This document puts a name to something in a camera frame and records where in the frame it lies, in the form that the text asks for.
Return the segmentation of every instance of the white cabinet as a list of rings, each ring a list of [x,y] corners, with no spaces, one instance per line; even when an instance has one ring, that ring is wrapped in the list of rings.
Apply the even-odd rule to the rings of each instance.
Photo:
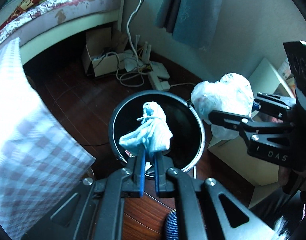
[[[279,87],[283,95],[294,97],[286,82],[265,58],[249,81],[254,96],[258,92],[273,94]],[[264,186],[278,180],[278,166],[249,156],[241,137],[229,141],[213,137],[208,149],[254,186]]]

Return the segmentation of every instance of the plastic bag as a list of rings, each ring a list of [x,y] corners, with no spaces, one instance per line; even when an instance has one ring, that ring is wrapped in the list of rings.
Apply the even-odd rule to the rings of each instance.
[[[191,101],[199,117],[211,124],[208,116],[213,110],[250,116],[253,92],[245,77],[229,73],[215,83],[204,81],[197,84],[191,93]],[[221,140],[234,139],[239,135],[238,131],[214,124],[211,125],[211,131],[213,136]]]

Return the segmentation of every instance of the pink checkered fabric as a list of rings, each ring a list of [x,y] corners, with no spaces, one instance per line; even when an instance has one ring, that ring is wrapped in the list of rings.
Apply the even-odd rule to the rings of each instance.
[[[23,71],[19,38],[0,51],[0,224],[13,239],[77,185],[93,164]]]

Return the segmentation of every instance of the wooden floor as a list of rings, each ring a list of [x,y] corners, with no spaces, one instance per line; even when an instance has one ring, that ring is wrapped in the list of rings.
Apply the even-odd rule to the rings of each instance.
[[[108,124],[112,111],[127,96],[150,89],[148,80],[140,88],[122,86],[114,76],[90,79],[84,74],[81,61],[69,55],[65,60],[54,60],[59,54],[45,52],[30,61],[24,68],[33,78],[46,106],[63,127],[81,144],[98,145],[108,142]],[[170,92],[190,98],[192,86],[178,86]],[[205,125],[207,141],[210,128]],[[93,165],[96,178],[104,178],[121,168],[109,144],[85,147],[96,157]],[[254,187],[221,160],[209,153],[205,146],[197,164],[197,178],[213,177],[248,205]],[[145,194],[141,199],[125,200],[123,227],[124,240],[158,240],[168,212],[175,208],[173,199],[159,199],[155,195],[154,181],[146,180]]]

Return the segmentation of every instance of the mattress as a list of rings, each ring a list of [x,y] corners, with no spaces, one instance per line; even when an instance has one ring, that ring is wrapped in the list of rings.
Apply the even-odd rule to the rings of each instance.
[[[5,20],[14,12],[16,7],[22,2],[23,0],[11,0],[9,3],[3,6],[0,10],[0,26],[5,22]]]
[[[97,12],[120,8],[121,0],[45,0],[16,17],[0,30],[0,45],[21,38],[20,46],[61,23]]]

